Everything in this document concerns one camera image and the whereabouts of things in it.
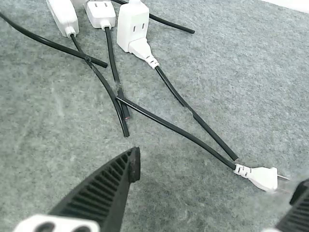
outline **gray carpet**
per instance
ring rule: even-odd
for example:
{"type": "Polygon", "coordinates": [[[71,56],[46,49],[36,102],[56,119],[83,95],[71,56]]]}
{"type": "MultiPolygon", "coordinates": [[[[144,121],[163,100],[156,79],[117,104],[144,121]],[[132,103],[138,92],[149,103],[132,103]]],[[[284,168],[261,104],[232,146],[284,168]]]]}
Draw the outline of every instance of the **gray carpet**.
{"type": "MultiPolygon", "coordinates": [[[[47,213],[132,146],[141,148],[142,176],[131,186],[123,232],[259,232],[289,209],[293,188],[309,174],[309,15],[258,0],[145,3],[153,14],[197,31],[150,21],[153,54],[182,96],[241,164],[274,166],[292,181],[280,181],[278,192],[267,194],[136,112],[125,139],[108,94],[82,60],[25,37],[1,19],[1,232],[47,213]]],[[[44,0],[1,1],[0,8],[27,29],[74,48],[44,0]]],[[[84,9],[77,15],[84,51],[108,61],[103,31],[91,27],[84,9]]],[[[116,29],[112,36],[127,98],[224,154],[157,73],[116,45],[116,29]]],[[[110,67],[100,70],[115,89],[110,67]]]]}

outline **white outlet adapter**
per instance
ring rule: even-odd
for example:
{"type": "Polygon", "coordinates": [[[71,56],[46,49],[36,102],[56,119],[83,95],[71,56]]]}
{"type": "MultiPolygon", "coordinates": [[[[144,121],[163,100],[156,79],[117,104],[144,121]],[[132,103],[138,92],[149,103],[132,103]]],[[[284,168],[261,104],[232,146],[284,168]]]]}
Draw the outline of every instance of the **white outlet adapter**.
{"type": "Polygon", "coordinates": [[[78,19],[71,0],[46,0],[61,34],[70,37],[79,33],[78,19]]]}
{"type": "Polygon", "coordinates": [[[129,44],[146,38],[149,24],[149,8],[140,0],[130,0],[120,7],[117,26],[117,43],[129,52],[129,44]]]}
{"type": "Polygon", "coordinates": [[[125,51],[146,61],[153,69],[159,66],[147,43],[149,8],[140,0],[130,0],[120,7],[117,43],[125,51]]]}
{"type": "Polygon", "coordinates": [[[84,4],[87,16],[94,28],[112,29],[116,24],[116,13],[111,1],[88,1],[84,4]]]}

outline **cord strain relief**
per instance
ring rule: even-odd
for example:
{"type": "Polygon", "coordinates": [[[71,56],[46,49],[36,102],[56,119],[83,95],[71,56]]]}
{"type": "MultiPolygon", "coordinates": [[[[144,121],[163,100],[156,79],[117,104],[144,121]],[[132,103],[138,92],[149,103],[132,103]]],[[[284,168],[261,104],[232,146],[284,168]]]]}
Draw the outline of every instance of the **cord strain relief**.
{"type": "Polygon", "coordinates": [[[68,38],[70,38],[71,35],[74,35],[76,37],[76,31],[74,30],[74,27],[71,27],[71,26],[66,27],[64,31],[68,38]]]}
{"type": "Polygon", "coordinates": [[[242,176],[243,178],[248,179],[250,174],[252,173],[252,169],[240,164],[236,164],[236,168],[234,170],[234,173],[237,175],[242,176]]]}
{"type": "Polygon", "coordinates": [[[109,20],[102,20],[102,21],[100,22],[100,26],[101,26],[101,28],[102,28],[103,31],[105,31],[105,28],[106,28],[106,27],[109,27],[109,29],[112,29],[112,25],[111,25],[111,23],[109,22],[109,20]]]}
{"type": "Polygon", "coordinates": [[[154,58],[153,55],[147,57],[145,61],[149,64],[149,66],[152,69],[155,69],[156,67],[160,66],[159,62],[157,61],[156,58],[154,58]]]}

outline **power cord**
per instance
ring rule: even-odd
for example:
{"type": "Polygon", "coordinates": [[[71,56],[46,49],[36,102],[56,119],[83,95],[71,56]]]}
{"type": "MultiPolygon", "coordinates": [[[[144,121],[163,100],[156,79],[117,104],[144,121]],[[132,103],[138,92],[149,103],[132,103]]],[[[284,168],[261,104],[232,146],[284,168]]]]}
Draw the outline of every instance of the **power cord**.
{"type": "MultiPolygon", "coordinates": [[[[124,95],[124,92],[122,90],[121,82],[120,82],[117,67],[116,67],[115,56],[114,56],[114,51],[113,51],[113,47],[112,47],[111,30],[110,30],[109,27],[105,27],[105,33],[106,33],[108,54],[109,54],[109,57],[110,57],[110,63],[111,63],[111,68],[112,68],[112,75],[113,75],[115,83],[116,83],[118,96],[124,98],[125,95],[124,95]]],[[[121,108],[122,108],[122,113],[123,113],[125,119],[129,119],[130,113],[129,113],[127,106],[125,104],[121,104],[121,108]]]]}
{"type": "MultiPolygon", "coordinates": [[[[75,36],[73,34],[70,35],[70,37],[72,38],[73,40],[73,43],[75,44],[77,50],[80,52],[80,53],[83,53],[83,50],[81,48],[81,46],[79,45],[79,43],[77,42],[75,36]]],[[[126,121],[124,120],[124,117],[122,115],[122,111],[121,111],[121,108],[118,104],[118,102],[116,101],[116,96],[111,88],[111,86],[108,84],[108,82],[106,81],[106,79],[103,77],[103,75],[101,74],[101,72],[93,65],[93,63],[90,61],[90,60],[85,60],[85,62],[88,64],[88,66],[92,69],[92,71],[97,75],[97,77],[99,78],[99,80],[101,81],[101,83],[104,85],[108,95],[110,96],[111,100],[112,100],[112,103],[115,107],[115,110],[117,112],[117,116],[119,118],[119,121],[120,121],[120,125],[121,125],[121,128],[122,128],[122,131],[123,131],[123,134],[125,137],[129,137],[130,134],[129,134],[129,130],[127,128],[127,124],[126,124],[126,121]]]]}
{"type": "MultiPolygon", "coordinates": [[[[121,5],[127,4],[127,2],[122,1],[122,0],[112,0],[112,1],[114,1],[114,2],[116,2],[116,3],[119,3],[119,4],[121,4],[121,5]]],[[[155,16],[155,15],[153,15],[153,14],[149,14],[149,17],[150,17],[151,19],[153,19],[154,21],[157,21],[157,22],[159,22],[159,23],[165,24],[165,25],[167,25],[167,26],[169,26],[169,27],[176,28],[176,29],[179,29],[179,30],[183,30],[183,31],[189,32],[190,34],[194,34],[194,33],[195,33],[195,30],[192,30],[192,29],[189,29],[189,28],[186,28],[186,27],[177,25],[177,24],[175,24],[175,23],[168,22],[168,21],[166,21],[166,20],[164,20],[164,19],[162,19],[162,18],[159,18],[159,17],[157,17],[157,16],[155,16]]]]}
{"type": "Polygon", "coordinates": [[[231,161],[228,161],[226,158],[224,158],[222,155],[220,155],[218,152],[216,152],[214,149],[212,149],[210,146],[208,146],[206,143],[204,143],[200,139],[194,137],[192,134],[190,134],[190,133],[184,131],[183,129],[181,129],[181,128],[165,121],[164,119],[152,114],[151,112],[143,109],[142,107],[140,107],[139,105],[136,105],[135,103],[131,102],[128,99],[125,99],[125,98],[118,96],[117,100],[126,104],[128,107],[139,112],[140,114],[142,114],[142,115],[150,118],[151,120],[161,124],[162,126],[165,126],[166,128],[169,128],[170,130],[172,130],[172,131],[184,136],[185,138],[191,140],[192,142],[196,143],[197,145],[199,145],[200,147],[202,147],[203,149],[205,149],[206,151],[211,153],[214,157],[216,157],[219,161],[224,163],[226,166],[228,166],[232,170],[236,169],[235,164],[233,164],[231,161]]]}
{"type": "MultiPolygon", "coordinates": [[[[236,154],[223,142],[223,140],[207,125],[207,123],[192,109],[192,107],[180,96],[173,85],[170,83],[162,69],[159,67],[159,62],[152,55],[151,48],[147,43],[147,30],[149,22],[149,8],[141,2],[141,0],[130,0],[129,3],[123,4],[119,10],[118,16],[118,30],[117,30],[117,43],[125,51],[133,53],[136,57],[146,61],[152,69],[156,69],[162,80],[165,82],[169,90],[180,102],[181,105],[187,107],[193,114],[194,119],[214,138],[214,140],[227,152],[227,154],[236,160],[238,157],[236,154]]],[[[173,127],[166,121],[152,115],[150,112],[140,108],[139,106],[133,104],[132,102],[120,98],[119,101],[126,103],[132,109],[140,112],[141,114],[151,118],[152,120],[164,125],[171,130],[185,136],[191,141],[196,142],[201,147],[205,148],[221,162],[233,169],[233,172],[240,175],[243,178],[250,180],[258,188],[273,192],[278,188],[278,177],[277,168],[250,168],[240,164],[233,164],[227,161],[217,152],[215,152],[211,147],[205,147],[201,144],[201,141],[197,141],[196,138],[190,137],[188,134],[184,133],[179,128],[173,127]]]]}
{"type": "MultiPolygon", "coordinates": [[[[114,81],[116,83],[117,92],[119,96],[125,97],[124,92],[122,90],[122,85],[120,82],[119,74],[117,71],[117,66],[115,62],[113,47],[112,47],[112,36],[111,29],[115,26],[116,23],[116,13],[115,9],[111,3],[111,1],[88,1],[84,4],[88,19],[91,25],[94,28],[102,29],[105,31],[108,54],[110,58],[112,75],[114,77],[114,81]]],[[[121,104],[122,113],[125,119],[130,118],[130,113],[125,104],[121,104]]]]}
{"type": "Polygon", "coordinates": [[[12,20],[10,20],[7,16],[5,16],[2,12],[0,12],[0,17],[2,19],[4,19],[8,24],[10,24],[14,29],[16,29],[17,31],[19,31],[20,33],[28,36],[29,38],[32,38],[33,40],[35,41],[38,41],[44,45],[47,45],[49,47],[52,47],[56,50],[59,50],[59,51],[62,51],[62,52],[65,52],[67,54],[70,54],[72,56],[75,56],[75,57],[78,57],[78,58],[81,58],[81,59],[84,59],[84,60],[90,60],[92,63],[94,64],[97,64],[103,68],[106,68],[107,67],[107,63],[99,60],[99,59],[96,59],[96,58],[93,58],[91,56],[88,56],[84,53],[80,53],[80,52],[77,52],[73,49],[70,49],[68,47],[65,47],[65,46],[62,46],[58,43],[55,43],[51,40],[48,40],[42,36],[39,36],[37,34],[34,34],[32,33],[31,31],[28,31],[26,30],[25,28],[21,27],[20,25],[16,24],[15,22],[13,22],[12,20]]]}
{"type": "Polygon", "coordinates": [[[219,146],[228,154],[228,156],[233,160],[237,160],[238,156],[232,151],[232,149],[213,131],[213,129],[197,114],[197,112],[180,96],[177,90],[174,88],[172,83],[166,77],[162,69],[157,66],[155,70],[158,72],[162,78],[165,85],[169,88],[174,97],[179,101],[179,103],[189,109],[193,115],[193,118],[202,126],[202,128],[219,144],[219,146]]]}

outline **black plastic object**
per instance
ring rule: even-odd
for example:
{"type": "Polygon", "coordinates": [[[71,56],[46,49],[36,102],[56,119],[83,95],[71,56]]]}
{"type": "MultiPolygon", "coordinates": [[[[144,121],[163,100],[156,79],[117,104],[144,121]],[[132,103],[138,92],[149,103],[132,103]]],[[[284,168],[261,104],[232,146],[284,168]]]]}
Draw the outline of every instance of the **black plastic object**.
{"type": "Polygon", "coordinates": [[[282,232],[309,232],[309,189],[297,188],[295,194],[293,208],[276,227],[282,232]]]}
{"type": "Polygon", "coordinates": [[[309,190],[309,179],[308,179],[308,180],[305,180],[305,181],[303,181],[303,182],[301,182],[301,183],[297,186],[297,188],[296,188],[296,190],[295,190],[295,192],[294,192],[294,194],[293,194],[293,197],[292,197],[292,199],[291,199],[291,201],[290,201],[290,205],[294,205],[295,202],[297,202],[297,201],[299,200],[299,198],[300,198],[307,190],[309,190]]]}
{"type": "Polygon", "coordinates": [[[96,221],[101,232],[119,232],[131,183],[140,179],[140,149],[112,159],[74,188],[49,213],[96,221]]]}

